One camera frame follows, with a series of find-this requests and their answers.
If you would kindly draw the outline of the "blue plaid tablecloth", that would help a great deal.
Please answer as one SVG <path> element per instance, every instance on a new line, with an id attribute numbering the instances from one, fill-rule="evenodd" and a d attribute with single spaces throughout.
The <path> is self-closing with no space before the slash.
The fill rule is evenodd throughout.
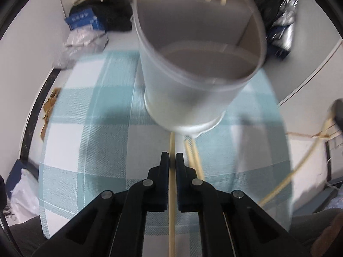
<path id="1" fill-rule="evenodd" d="M 82 58 L 60 91 L 39 162 L 39 212 L 51 237 L 104 190 L 146 178 L 170 147 L 170 134 L 144 104 L 137 51 Z M 264 71 L 229 105 L 217 127 L 196 139 L 207 182 L 254 201 L 291 170 L 284 125 Z"/>

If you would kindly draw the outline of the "white plastic bag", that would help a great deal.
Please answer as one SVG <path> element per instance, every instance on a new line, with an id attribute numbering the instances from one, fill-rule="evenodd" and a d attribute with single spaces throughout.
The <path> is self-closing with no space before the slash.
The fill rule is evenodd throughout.
<path id="1" fill-rule="evenodd" d="M 11 211 L 16 222 L 23 223 L 39 215 L 38 180 L 27 169 L 21 170 L 11 194 Z"/>

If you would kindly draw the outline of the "tan shoe near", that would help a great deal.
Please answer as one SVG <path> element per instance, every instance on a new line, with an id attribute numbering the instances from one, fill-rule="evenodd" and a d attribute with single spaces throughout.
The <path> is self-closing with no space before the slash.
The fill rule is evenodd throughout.
<path id="1" fill-rule="evenodd" d="M 44 118 L 43 118 L 44 125 L 43 125 L 43 128 L 42 128 L 41 133 L 40 133 L 41 140 L 44 140 L 44 138 L 45 138 L 45 134 L 46 134 L 46 131 L 47 131 L 49 119 L 50 119 L 50 115 L 48 113 L 46 113 Z"/>

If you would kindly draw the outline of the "tan shoe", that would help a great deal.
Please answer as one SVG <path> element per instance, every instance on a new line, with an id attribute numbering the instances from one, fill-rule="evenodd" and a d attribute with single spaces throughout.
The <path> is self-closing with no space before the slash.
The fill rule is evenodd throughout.
<path id="1" fill-rule="evenodd" d="M 55 105 L 57 98 L 60 94 L 61 88 L 54 88 L 50 97 L 43 105 L 44 113 L 48 113 Z"/>
<path id="2" fill-rule="evenodd" d="M 47 131 L 49 119 L 50 119 L 50 115 L 48 113 L 46 113 L 44 118 L 43 118 L 44 125 L 43 125 L 43 128 L 42 128 L 41 133 L 40 133 L 41 140 L 44 140 L 44 138 L 45 138 L 45 134 L 46 134 L 46 131 Z"/>

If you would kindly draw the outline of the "tan shoe far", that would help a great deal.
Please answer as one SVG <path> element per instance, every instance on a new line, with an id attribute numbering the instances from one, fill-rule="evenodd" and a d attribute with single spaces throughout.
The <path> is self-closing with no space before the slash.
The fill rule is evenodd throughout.
<path id="1" fill-rule="evenodd" d="M 61 88 L 54 88 L 50 97 L 43 105 L 44 113 L 48 113 L 55 105 L 57 98 L 60 94 Z"/>

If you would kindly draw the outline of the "grey utensil holder cup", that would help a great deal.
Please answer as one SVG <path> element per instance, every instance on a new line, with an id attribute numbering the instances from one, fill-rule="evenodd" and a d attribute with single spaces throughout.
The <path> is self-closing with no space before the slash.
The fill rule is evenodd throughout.
<path id="1" fill-rule="evenodd" d="M 261 68 L 266 33 L 254 0 L 132 0 L 151 118 L 197 137 L 216 127 Z"/>

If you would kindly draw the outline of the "lower grey parcel bag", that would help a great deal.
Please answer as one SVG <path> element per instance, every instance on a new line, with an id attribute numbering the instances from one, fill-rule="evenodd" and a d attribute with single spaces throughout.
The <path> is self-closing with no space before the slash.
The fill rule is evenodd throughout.
<path id="1" fill-rule="evenodd" d="M 69 37 L 62 53 L 54 60 L 52 66 L 61 70 L 71 69 L 80 58 L 101 53 L 107 43 L 108 36 L 106 34 L 93 39 Z"/>

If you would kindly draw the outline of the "grey parcel bag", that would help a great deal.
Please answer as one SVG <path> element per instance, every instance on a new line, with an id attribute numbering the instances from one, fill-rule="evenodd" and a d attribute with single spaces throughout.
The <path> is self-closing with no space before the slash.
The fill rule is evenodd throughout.
<path id="1" fill-rule="evenodd" d="M 70 32 L 65 47 L 95 47 L 104 49 L 108 43 L 108 35 L 102 30 L 78 28 Z"/>
<path id="2" fill-rule="evenodd" d="M 101 53 L 107 43 L 108 36 L 106 34 L 93 39 L 69 37 L 62 53 L 54 60 L 52 66 L 61 70 L 71 69 L 80 58 Z"/>

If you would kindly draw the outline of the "silver folded umbrella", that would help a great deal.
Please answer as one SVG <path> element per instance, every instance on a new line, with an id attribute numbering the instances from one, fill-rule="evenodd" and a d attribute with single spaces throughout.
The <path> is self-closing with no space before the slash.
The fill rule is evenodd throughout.
<path id="1" fill-rule="evenodd" d="M 297 0 L 284 0 L 267 35 L 267 53 L 284 60 L 292 50 Z"/>

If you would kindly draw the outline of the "upper grey parcel bag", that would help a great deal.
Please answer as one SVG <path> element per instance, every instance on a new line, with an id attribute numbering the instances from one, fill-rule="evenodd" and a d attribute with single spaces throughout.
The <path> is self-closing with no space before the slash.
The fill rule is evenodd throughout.
<path id="1" fill-rule="evenodd" d="M 65 47 L 95 47 L 104 49 L 108 43 L 108 35 L 102 30 L 78 28 L 70 32 Z"/>

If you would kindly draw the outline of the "blue cardboard box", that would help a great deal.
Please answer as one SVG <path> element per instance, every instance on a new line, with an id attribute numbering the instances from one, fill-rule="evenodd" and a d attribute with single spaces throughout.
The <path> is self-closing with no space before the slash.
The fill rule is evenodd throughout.
<path id="1" fill-rule="evenodd" d="M 75 30 L 79 27 L 90 25 L 93 30 L 105 31 L 104 25 L 99 21 L 98 17 L 94 14 L 91 8 L 87 8 L 80 12 L 70 15 L 65 18 L 66 24 L 71 30 Z"/>

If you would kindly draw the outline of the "black clothes pile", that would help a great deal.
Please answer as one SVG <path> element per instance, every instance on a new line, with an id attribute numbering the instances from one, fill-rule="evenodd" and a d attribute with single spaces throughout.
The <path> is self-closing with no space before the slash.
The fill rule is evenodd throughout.
<path id="1" fill-rule="evenodd" d="M 73 5 L 69 17 L 91 10 L 105 31 L 129 32 L 132 30 L 132 7 L 129 0 L 84 0 Z"/>

